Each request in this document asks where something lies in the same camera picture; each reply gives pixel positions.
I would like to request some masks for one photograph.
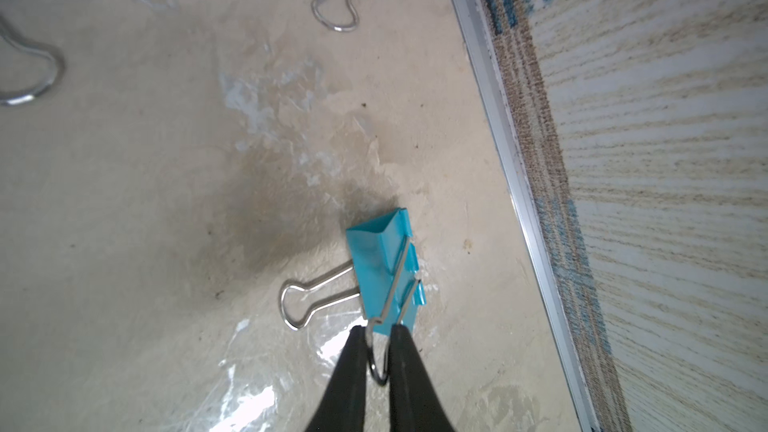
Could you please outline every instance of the concrete floor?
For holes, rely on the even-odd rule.
[[[0,110],[0,429],[302,430],[360,311],[294,332],[278,288],[394,206],[456,427],[578,428],[450,0],[310,1],[2,0],[68,71]]]

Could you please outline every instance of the binder clip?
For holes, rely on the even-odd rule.
[[[360,297],[363,315],[368,320],[366,342],[371,373],[380,384],[386,382],[386,370],[380,374],[373,360],[373,332],[389,337],[394,324],[413,330],[418,307],[426,304],[424,287],[416,278],[418,259],[411,244],[413,231],[408,211],[399,208],[346,230],[351,263],[343,264],[312,282],[286,281],[280,288],[280,315],[294,331],[304,328],[312,316],[335,304]],[[349,272],[355,272],[358,287],[333,294],[313,303],[301,319],[288,315],[285,297],[289,290],[313,292]]]

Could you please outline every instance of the carpet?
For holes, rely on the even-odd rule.
[[[768,0],[479,1],[600,428],[764,430]]]

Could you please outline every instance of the blue binder clip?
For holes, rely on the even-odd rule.
[[[385,216],[374,218],[359,226],[348,228],[347,242],[351,262],[334,268],[312,282],[286,281],[280,288],[280,315],[295,331],[304,328],[315,312],[356,297],[362,298],[362,308],[368,319],[366,334],[369,344],[372,333],[389,336],[395,323],[413,331],[418,307],[426,304],[424,287],[416,278],[418,259],[411,244],[411,223],[408,211],[399,208]],[[358,287],[315,302],[301,319],[295,320],[285,309],[286,293],[293,289],[312,292],[342,275],[355,271]]]

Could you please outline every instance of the floor stain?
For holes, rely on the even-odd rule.
[[[540,416],[537,398],[530,398],[517,385],[501,385],[492,381],[467,393],[466,406],[458,418],[457,429],[535,432],[546,420]]]
[[[169,224],[178,242],[197,247],[194,269],[202,264],[213,293],[343,243],[347,227],[397,206],[374,131],[322,105],[338,88],[322,54],[292,55],[285,43],[250,48],[260,69],[218,77],[222,118],[242,121],[243,138],[189,151],[160,187],[175,191]]]

